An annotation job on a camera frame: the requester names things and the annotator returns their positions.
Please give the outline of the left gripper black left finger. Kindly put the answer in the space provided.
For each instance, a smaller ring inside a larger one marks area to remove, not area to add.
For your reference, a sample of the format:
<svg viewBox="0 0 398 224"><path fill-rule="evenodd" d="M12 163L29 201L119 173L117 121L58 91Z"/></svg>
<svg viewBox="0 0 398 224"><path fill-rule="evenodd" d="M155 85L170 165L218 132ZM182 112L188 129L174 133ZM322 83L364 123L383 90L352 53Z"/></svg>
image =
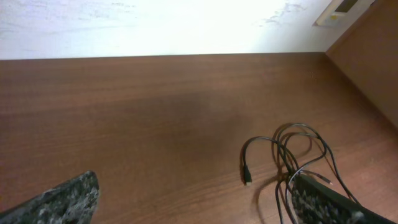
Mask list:
<svg viewBox="0 0 398 224"><path fill-rule="evenodd" d="M89 170L36 197L1 212L1 223L89 223L100 187Z"/></svg>

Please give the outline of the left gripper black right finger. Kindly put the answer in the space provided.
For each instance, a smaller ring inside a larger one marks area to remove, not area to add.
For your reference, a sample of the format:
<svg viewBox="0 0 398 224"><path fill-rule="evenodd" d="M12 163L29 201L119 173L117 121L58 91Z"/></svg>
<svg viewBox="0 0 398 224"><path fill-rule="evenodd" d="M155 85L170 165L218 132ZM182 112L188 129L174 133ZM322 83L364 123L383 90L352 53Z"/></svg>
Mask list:
<svg viewBox="0 0 398 224"><path fill-rule="evenodd" d="M307 175L295 178L292 205L304 224L395 224Z"/></svg>

